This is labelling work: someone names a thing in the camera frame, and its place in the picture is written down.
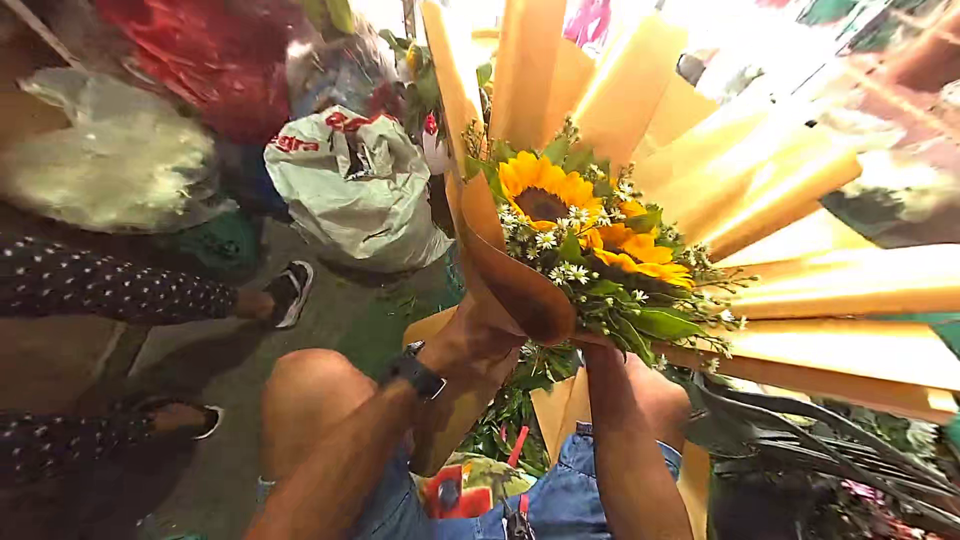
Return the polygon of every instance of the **knee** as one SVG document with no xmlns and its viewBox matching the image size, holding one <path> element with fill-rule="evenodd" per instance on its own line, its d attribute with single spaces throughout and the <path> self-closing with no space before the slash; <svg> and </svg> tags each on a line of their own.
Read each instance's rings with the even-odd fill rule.
<svg viewBox="0 0 960 540">
<path fill-rule="evenodd" d="M 328 349 L 303 349 L 281 356 L 267 381 L 267 392 L 299 394 L 323 388 L 376 388 L 376 384 L 353 367 L 346 356 Z"/>
</svg>

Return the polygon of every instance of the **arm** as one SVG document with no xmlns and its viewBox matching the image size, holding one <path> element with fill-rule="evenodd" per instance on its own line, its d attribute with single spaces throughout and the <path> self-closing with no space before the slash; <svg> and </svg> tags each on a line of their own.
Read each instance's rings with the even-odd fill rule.
<svg viewBox="0 0 960 540">
<path fill-rule="evenodd" d="M 657 445 L 662 435 L 652 428 L 654 419 L 648 418 L 637 403 L 631 382 L 660 374 L 632 376 L 623 356 L 613 347 L 587 345 L 584 353 L 597 486 L 613 536 L 692 540 L 684 501 Z M 635 361 L 640 365 L 630 366 L 632 369 L 649 370 Z M 648 385 L 643 390 L 660 389 Z"/>
<path fill-rule="evenodd" d="M 504 337 L 477 321 L 465 301 L 450 323 L 423 347 L 418 360 L 445 377 L 452 366 L 509 350 L 516 340 Z M 406 380 L 381 388 L 328 430 L 309 456 L 276 485 L 247 539 L 345 538 L 384 465 L 422 409 Z"/>
</svg>

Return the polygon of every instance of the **black sneaker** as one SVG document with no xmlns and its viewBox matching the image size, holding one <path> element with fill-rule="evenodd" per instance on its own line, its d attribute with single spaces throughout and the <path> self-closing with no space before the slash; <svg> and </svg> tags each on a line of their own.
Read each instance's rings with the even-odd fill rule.
<svg viewBox="0 0 960 540">
<path fill-rule="evenodd" d="M 274 327 L 291 328 L 300 320 L 306 297 L 313 286 L 313 266 L 294 260 L 275 277 L 264 291 L 274 297 Z"/>
</svg>

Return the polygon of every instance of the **sunflower center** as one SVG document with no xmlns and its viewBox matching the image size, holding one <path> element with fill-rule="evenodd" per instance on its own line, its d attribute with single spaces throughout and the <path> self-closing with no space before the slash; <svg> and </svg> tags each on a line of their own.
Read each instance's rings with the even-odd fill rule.
<svg viewBox="0 0 960 540">
<path fill-rule="evenodd" d="M 534 221 L 557 221 L 566 216 L 564 201 L 539 187 L 524 189 L 514 202 Z"/>
</svg>

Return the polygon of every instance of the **foot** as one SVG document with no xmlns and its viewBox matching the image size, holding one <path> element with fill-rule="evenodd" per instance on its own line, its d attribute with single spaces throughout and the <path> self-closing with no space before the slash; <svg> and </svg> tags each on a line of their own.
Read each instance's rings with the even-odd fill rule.
<svg viewBox="0 0 960 540">
<path fill-rule="evenodd" d="M 173 402 L 164 405 L 152 413 L 154 431 L 169 433 L 176 430 L 187 430 L 192 433 L 193 439 L 206 439 L 213 431 L 220 427 L 224 418 L 224 410 L 215 405 L 189 405 Z"/>
<path fill-rule="evenodd" d="M 294 260 L 264 289 L 274 297 L 272 321 L 275 328 L 292 328 L 300 320 L 303 305 L 313 286 L 313 275 L 313 266 L 302 260 Z"/>
</svg>

